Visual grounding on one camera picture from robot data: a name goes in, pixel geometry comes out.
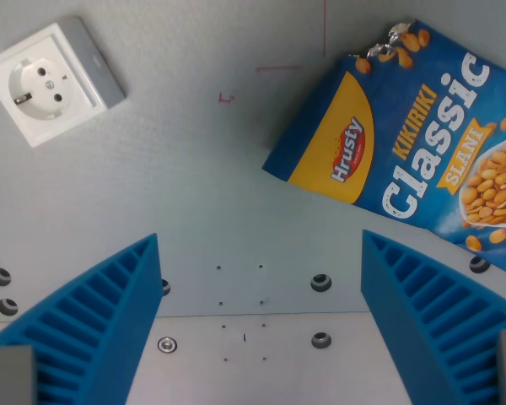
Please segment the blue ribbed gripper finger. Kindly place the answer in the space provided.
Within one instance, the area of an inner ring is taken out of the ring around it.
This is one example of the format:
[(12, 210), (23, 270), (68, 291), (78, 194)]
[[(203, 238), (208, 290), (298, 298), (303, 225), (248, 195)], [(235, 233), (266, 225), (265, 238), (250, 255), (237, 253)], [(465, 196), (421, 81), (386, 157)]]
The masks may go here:
[(162, 300), (151, 234), (64, 284), (0, 332), (35, 352), (39, 404), (124, 404)]
[(414, 404), (498, 404), (506, 299), (365, 230), (361, 292)]

